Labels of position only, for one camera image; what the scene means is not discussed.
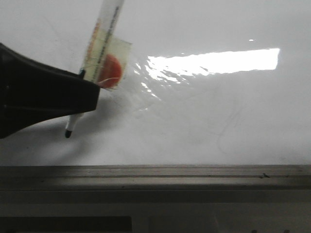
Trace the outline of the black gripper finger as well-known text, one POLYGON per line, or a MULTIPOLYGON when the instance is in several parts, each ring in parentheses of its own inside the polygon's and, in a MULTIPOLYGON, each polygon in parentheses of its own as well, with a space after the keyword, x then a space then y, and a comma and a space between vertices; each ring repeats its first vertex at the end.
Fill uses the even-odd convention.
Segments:
POLYGON ((94 111, 100 88, 79 74, 0 46, 0 136, 53 118, 94 111))

